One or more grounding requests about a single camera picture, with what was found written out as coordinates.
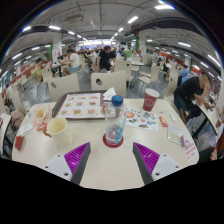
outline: white chair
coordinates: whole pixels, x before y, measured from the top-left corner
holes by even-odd
[[[138,78],[138,81],[139,82],[142,82],[142,88],[143,88],[143,85],[146,84],[146,85],[149,85],[149,84],[154,84],[154,89],[155,89],[155,82],[158,81],[158,78],[159,78],[159,71],[160,71],[160,66],[156,66],[152,73],[151,73],[151,78],[148,78],[146,76],[144,77],[139,77]]]
[[[131,62],[115,60],[114,72],[118,72],[122,70],[126,72],[126,81],[128,82],[128,89],[129,89],[131,85],[131,81],[133,80],[133,77],[131,76],[131,71],[132,71]]]
[[[108,90],[114,88],[116,94],[125,98],[126,96],[126,72],[118,71],[112,73],[92,73],[92,90]]]
[[[174,96],[173,96],[173,92],[177,88],[177,81],[178,81],[177,72],[178,72],[177,70],[176,71],[171,70],[169,76],[169,83],[167,85],[166,92],[163,95],[163,99],[166,100],[178,113],[178,110],[174,103]]]
[[[66,93],[80,92],[77,73],[72,73],[65,77],[48,79],[48,89],[52,102],[57,102]]]
[[[13,105],[16,108],[16,110],[18,110],[26,115],[27,111],[26,111],[25,107],[23,106],[23,103],[20,99],[19,91],[17,88],[13,88],[12,102],[13,102]]]

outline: plastic bottle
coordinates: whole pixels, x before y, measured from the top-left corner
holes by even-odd
[[[122,140],[127,118],[127,107],[123,104],[123,97],[112,97],[111,103],[105,108],[106,142],[108,146],[116,146]]]

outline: woman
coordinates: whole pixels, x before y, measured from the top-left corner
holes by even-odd
[[[168,71],[168,67],[166,67],[166,65],[170,63],[170,58],[167,58],[166,61],[164,62],[164,65],[163,65],[163,71],[164,72],[167,72]]]
[[[180,74],[178,77],[178,84],[177,86],[180,86],[182,83],[184,83],[186,80],[189,79],[189,72],[187,70],[188,66],[183,65],[184,69],[181,71],[179,70],[178,73]]]

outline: table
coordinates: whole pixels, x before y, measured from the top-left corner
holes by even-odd
[[[206,125],[206,123],[209,121],[210,124],[213,127],[214,132],[216,133],[216,135],[218,135],[218,129],[216,128],[216,123],[218,121],[218,116],[216,113],[216,109],[213,108],[213,111],[208,110],[204,104],[202,104],[201,106],[199,106],[195,101],[193,101],[194,104],[196,104],[201,112],[204,114],[205,119],[202,122],[202,124],[200,125],[200,127],[197,129],[197,131],[192,135],[192,138],[196,138],[198,136],[198,134],[200,133],[200,131],[204,128],[204,126]]]
[[[143,99],[124,99],[127,107],[136,109],[142,109],[143,102]],[[167,123],[182,128],[184,135],[193,141],[179,116],[176,115],[177,123],[171,120],[169,113],[172,112],[175,114],[175,111],[169,103],[158,99],[153,112],[159,115],[161,111],[163,113],[160,115],[165,118]],[[28,122],[29,119],[26,116],[21,126]],[[110,149],[102,141],[105,133],[104,120],[69,120],[68,129],[73,133],[73,141],[70,146],[60,148],[53,139],[46,137],[42,132],[34,130],[25,136],[21,151],[13,149],[12,159],[17,162],[43,167],[55,154],[66,154],[72,149],[90,142],[91,154],[87,161],[80,186],[103,190],[140,188],[144,186],[144,183],[132,152],[133,142],[140,143],[159,154],[169,154],[182,167],[194,165],[199,159],[197,155],[188,162],[182,147],[168,141],[167,128],[162,127],[159,120],[158,127],[159,132],[151,132],[125,126],[123,145],[116,149]]]

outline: ceiling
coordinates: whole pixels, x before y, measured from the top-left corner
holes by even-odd
[[[157,5],[160,5],[157,0],[67,0],[55,4],[28,24],[32,26],[29,31],[18,35],[5,55],[1,65],[2,72],[15,64],[16,60],[11,58],[16,54],[23,52],[22,57],[26,58],[46,50],[45,45],[53,42],[56,33],[62,33],[62,42],[66,44],[80,40],[76,35],[68,34],[68,31],[85,38],[104,39],[110,39],[118,33],[116,40],[128,41],[132,38],[126,37],[125,34],[130,33],[131,25],[135,24],[134,30],[140,32],[140,40],[145,41],[147,37],[150,37],[155,46],[167,46],[169,50],[181,47],[182,49],[179,49],[182,50],[181,57],[186,49],[186,53],[194,55],[198,63],[203,60],[204,63],[209,64],[209,71],[213,75],[220,75],[220,67],[207,57],[210,54],[216,58],[215,49],[200,29],[177,10],[157,10],[154,8]],[[84,16],[83,22],[73,24],[65,22],[67,17],[77,14]],[[127,22],[133,16],[139,18],[132,24],[128,24]],[[61,30],[51,30],[48,28],[49,25],[59,26]],[[186,48],[178,45],[179,40],[186,41],[192,47]],[[41,45],[38,51],[31,50]]]

